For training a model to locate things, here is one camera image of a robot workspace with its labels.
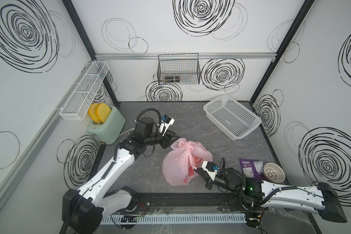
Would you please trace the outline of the pink printed plastic bag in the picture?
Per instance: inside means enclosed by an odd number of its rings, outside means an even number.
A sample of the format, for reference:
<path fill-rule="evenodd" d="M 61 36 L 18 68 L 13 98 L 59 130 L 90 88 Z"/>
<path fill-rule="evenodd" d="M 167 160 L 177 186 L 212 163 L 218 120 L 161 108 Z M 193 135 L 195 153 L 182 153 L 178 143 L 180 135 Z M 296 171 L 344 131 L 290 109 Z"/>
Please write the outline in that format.
<path fill-rule="evenodd" d="M 162 163 L 163 175 L 170 186 L 188 185 L 198 176 L 195 169 L 204 161 L 213 161 L 212 154 L 200 142 L 180 138 L 171 148 Z"/>

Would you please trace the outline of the white perforated plastic basket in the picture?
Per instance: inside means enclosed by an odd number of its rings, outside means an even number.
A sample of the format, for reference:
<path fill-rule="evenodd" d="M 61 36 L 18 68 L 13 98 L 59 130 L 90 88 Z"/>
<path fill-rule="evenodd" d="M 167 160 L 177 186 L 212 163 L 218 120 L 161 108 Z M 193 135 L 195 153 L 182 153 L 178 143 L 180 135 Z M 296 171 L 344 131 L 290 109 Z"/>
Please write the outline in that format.
<path fill-rule="evenodd" d="M 248 136 L 262 123 L 260 117 L 229 95 L 211 100 L 203 110 L 206 117 L 232 141 Z"/>

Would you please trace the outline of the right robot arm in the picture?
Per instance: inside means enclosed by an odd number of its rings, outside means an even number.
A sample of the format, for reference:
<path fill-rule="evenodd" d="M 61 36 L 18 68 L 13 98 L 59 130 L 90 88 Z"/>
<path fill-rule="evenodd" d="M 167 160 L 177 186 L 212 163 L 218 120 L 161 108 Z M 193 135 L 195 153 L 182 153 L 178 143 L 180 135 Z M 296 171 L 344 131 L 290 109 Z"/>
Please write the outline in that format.
<path fill-rule="evenodd" d="M 194 172 L 203 178 L 207 189 L 217 186 L 234 194 L 245 210 L 286 208 L 318 214 L 330 222 L 347 222 L 336 191 L 327 183 L 309 187 L 275 184 L 246 177 L 233 168 L 218 168 L 211 162 Z"/>

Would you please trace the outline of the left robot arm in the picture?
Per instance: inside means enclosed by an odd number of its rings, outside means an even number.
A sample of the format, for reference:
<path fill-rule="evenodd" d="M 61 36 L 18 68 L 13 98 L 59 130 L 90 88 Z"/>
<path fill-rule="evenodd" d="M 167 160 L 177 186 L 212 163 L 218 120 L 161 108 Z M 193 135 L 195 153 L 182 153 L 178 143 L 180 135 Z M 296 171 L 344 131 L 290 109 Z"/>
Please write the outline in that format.
<path fill-rule="evenodd" d="M 160 118 L 160 126 L 153 132 L 153 119 L 137 118 L 134 131 L 116 146 L 111 160 L 82 187 L 64 194 L 60 233 L 65 234 L 71 228 L 78 234 L 92 234 L 110 214 L 125 208 L 134 209 L 137 194 L 131 188 L 123 187 L 109 196 L 106 193 L 147 146 L 160 145 L 166 149 L 179 138 L 169 130 L 174 121 L 164 115 Z"/>

